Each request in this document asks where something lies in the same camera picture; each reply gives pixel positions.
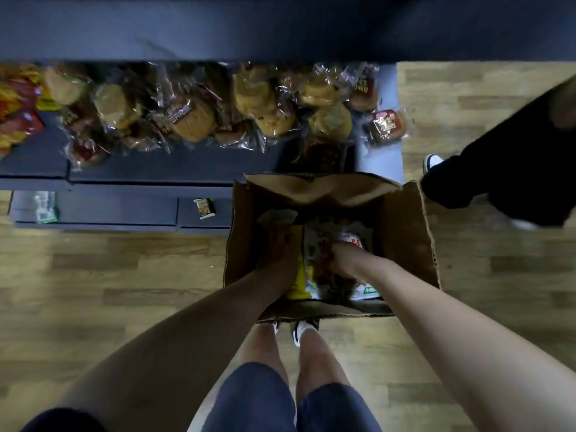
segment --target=forearm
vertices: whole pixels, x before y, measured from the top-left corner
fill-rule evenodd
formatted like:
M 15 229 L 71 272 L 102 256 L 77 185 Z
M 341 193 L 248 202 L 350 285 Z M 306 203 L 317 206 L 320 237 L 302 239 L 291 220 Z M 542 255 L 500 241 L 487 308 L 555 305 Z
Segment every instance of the forearm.
M 355 276 L 386 299 L 480 430 L 572 430 L 576 375 L 492 319 L 370 255 Z
M 284 282 L 255 271 L 181 310 L 98 364 L 59 405 L 94 414 L 111 432 L 186 430 Z

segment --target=open cardboard box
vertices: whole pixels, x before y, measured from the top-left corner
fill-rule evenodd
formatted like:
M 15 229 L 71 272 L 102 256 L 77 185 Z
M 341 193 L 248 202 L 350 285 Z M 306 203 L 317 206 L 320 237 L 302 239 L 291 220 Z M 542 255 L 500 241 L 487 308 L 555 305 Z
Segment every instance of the open cardboard box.
M 398 263 L 436 287 L 440 277 L 434 242 L 421 192 L 415 181 L 404 186 L 374 174 L 331 174 L 303 177 L 252 174 L 247 183 L 234 182 L 232 229 L 226 246 L 224 286 L 251 272 L 260 252 L 256 219 L 268 209 L 294 209 L 305 218 L 345 215 L 373 229 L 374 253 Z M 388 317 L 381 299 L 343 304 L 288 301 L 281 298 L 259 321 L 295 321 L 330 317 Z

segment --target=bare leg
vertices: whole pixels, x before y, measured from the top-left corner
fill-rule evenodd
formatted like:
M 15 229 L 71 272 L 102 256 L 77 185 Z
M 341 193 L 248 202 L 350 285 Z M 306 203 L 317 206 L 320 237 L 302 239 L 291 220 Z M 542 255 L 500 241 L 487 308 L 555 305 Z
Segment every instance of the bare leg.
M 350 385 L 342 366 L 330 347 L 314 329 L 305 330 L 300 337 L 300 374 L 296 384 L 296 402 L 324 385 Z
M 240 364 L 258 362 L 276 370 L 288 385 L 288 374 L 280 360 L 272 324 L 256 324 L 244 341 L 239 356 Z

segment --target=person's right hand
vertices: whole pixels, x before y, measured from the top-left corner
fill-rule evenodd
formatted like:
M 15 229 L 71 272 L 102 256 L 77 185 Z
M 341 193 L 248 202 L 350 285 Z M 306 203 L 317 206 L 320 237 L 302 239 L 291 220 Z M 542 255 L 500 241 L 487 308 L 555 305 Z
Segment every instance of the person's right hand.
M 344 278 L 358 280 L 358 267 L 370 254 L 351 242 L 336 241 L 332 244 L 329 268 Z

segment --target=shorts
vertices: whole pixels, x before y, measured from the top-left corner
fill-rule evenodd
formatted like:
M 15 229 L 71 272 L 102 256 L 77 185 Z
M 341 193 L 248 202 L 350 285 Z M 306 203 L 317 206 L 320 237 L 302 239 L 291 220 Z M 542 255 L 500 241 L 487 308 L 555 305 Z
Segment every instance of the shorts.
M 267 365 L 249 362 L 222 384 L 202 432 L 381 432 L 354 388 L 328 384 L 296 406 L 288 385 Z

